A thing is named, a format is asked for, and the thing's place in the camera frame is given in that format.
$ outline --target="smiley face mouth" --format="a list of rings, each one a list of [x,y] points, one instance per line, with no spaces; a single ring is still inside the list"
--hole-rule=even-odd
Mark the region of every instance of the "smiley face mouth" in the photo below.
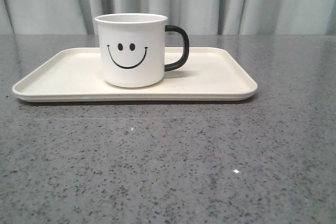
[[[143,62],[143,60],[146,58],[146,55],[147,55],[147,48],[148,48],[148,47],[145,47],[145,53],[144,53],[142,59],[141,59],[137,64],[135,64],[135,65],[133,65],[133,66],[130,66],[130,67],[126,67],[126,66],[122,66],[122,65],[116,63],[116,61],[113,59],[113,57],[112,57],[112,55],[111,55],[111,52],[110,52],[110,45],[107,45],[107,49],[108,49],[108,51],[109,51],[111,60],[112,60],[113,63],[116,64],[119,68],[123,68],[123,69],[132,69],[132,68],[136,68],[138,65],[140,65],[140,64]]]

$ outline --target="smiley face eye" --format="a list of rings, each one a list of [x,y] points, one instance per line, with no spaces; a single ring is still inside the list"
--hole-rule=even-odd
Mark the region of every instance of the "smiley face eye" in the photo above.
[[[135,44],[131,43],[130,44],[130,50],[133,51],[135,49]]]

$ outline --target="smiley face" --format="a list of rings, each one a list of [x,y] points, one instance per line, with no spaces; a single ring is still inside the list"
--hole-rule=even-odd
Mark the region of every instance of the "smiley face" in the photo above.
[[[122,43],[118,43],[118,45],[116,45],[117,46],[117,48],[118,48],[118,51],[119,51],[119,54],[118,54],[118,58],[120,58],[120,57],[122,57],[122,54],[123,54],[123,51],[125,52],[126,50],[130,50],[130,51],[135,51],[135,44],[134,43],[130,43],[129,44],[129,49],[125,49],[124,48],[124,45],[122,44]],[[140,59],[139,58],[139,61],[138,61],[138,63],[136,63],[135,65],[132,65],[132,66],[124,66],[124,65],[121,65],[121,64],[119,64],[119,63],[117,63],[115,60],[116,59],[114,59],[113,57],[112,57],[112,53],[111,53],[111,51],[110,51],[110,45],[107,45],[107,49],[108,49],[108,51],[109,51],[109,55],[110,55],[110,57],[111,57],[111,60],[113,61],[113,63],[115,64],[115,65],[117,65],[119,68],[123,68],[123,69],[132,69],[132,68],[136,68],[138,65],[140,65],[143,61],[144,61],[144,59],[146,58],[146,55],[147,55],[147,49],[148,49],[148,47],[144,47],[144,53],[143,53],[143,56],[142,56],[142,58]]]

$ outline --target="tray rim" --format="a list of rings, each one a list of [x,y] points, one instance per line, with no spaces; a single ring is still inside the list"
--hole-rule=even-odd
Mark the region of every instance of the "tray rim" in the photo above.
[[[166,51],[169,50],[168,53],[179,53],[182,47],[166,47]],[[100,52],[99,47],[76,47],[76,48],[69,48],[62,50],[44,62],[42,65],[37,67],[35,70],[24,76],[18,82],[16,82],[12,87],[12,92],[14,93],[15,97],[26,101],[26,102],[81,102],[81,101],[241,101],[252,97],[257,89],[258,84],[255,80],[237,63],[237,61],[225,50],[221,48],[215,47],[191,47],[190,53],[197,51],[197,53],[222,53],[223,51],[226,52],[234,61],[236,67],[239,68],[253,83],[254,88],[251,89],[249,92],[235,92],[235,93],[225,93],[222,92],[212,92],[211,97],[209,97],[209,93],[204,92],[180,92],[178,94],[172,94],[170,92],[160,92],[160,93],[58,93],[58,94],[27,94],[24,92],[20,92],[17,90],[18,86],[23,84],[28,78],[31,78],[32,75],[39,72],[43,69],[46,65],[50,64],[55,60],[59,60],[60,55],[66,57],[69,52],[74,52],[75,54],[79,53],[95,53],[98,54]]]

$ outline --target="mug rim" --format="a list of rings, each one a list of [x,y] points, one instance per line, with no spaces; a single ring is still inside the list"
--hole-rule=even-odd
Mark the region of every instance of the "mug rim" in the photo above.
[[[124,22],[124,21],[110,21],[104,20],[107,17],[122,17],[122,16],[147,16],[156,18],[150,21],[135,21],[135,22]],[[166,21],[168,18],[164,15],[160,14],[151,14],[151,13],[113,13],[113,14],[104,14],[95,17],[95,21],[98,23],[105,24],[152,24],[152,23],[160,23]]]

